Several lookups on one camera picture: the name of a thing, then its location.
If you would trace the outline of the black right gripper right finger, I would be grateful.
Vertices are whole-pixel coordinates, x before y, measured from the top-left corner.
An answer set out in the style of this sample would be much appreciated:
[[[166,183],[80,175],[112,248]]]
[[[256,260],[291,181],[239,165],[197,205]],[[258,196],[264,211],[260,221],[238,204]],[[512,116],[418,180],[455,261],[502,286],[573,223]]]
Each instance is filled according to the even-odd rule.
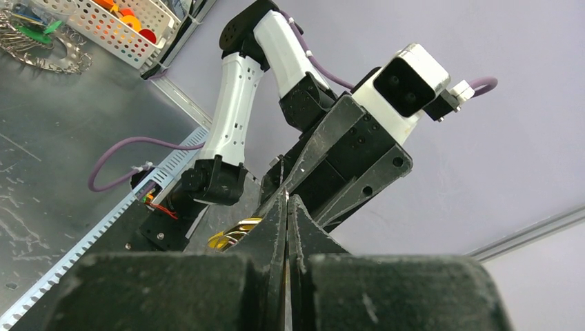
[[[288,200],[294,330],[512,330],[486,269],[460,255],[353,255]]]

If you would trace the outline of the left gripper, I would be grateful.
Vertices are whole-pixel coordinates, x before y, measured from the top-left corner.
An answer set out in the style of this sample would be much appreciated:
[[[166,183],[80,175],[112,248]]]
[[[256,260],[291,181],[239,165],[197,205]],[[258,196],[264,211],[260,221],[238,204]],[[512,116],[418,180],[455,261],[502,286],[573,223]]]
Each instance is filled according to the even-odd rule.
[[[412,166],[405,149],[344,95],[265,173],[255,214],[265,215],[284,190],[330,232]]]

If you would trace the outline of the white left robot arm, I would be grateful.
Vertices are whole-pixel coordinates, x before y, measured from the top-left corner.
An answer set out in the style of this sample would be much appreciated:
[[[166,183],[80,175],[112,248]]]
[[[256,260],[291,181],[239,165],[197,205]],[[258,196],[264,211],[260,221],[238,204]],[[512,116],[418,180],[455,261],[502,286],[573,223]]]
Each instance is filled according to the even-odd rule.
[[[219,96],[221,31],[247,6],[247,1],[218,1],[168,72],[170,80],[208,115],[214,114]],[[414,41],[384,1],[279,1],[278,6],[304,29],[304,39],[318,62],[351,83]],[[265,174],[269,162],[287,151],[299,136],[285,122],[278,100],[274,75],[266,73],[253,101],[246,137],[246,167],[257,176]],[[404,185],[405,181],[399,180],[385,189],[339,226],[337,233],[403,230],[407,220],[397,198]]]

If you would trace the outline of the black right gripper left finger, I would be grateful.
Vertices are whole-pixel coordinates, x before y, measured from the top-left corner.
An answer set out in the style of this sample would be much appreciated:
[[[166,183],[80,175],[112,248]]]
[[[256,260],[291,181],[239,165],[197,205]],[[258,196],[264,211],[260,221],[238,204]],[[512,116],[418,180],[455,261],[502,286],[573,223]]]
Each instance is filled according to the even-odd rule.
[[[286,202],[223,253],[89,254],[61,282],[47,330],[274,330]]]

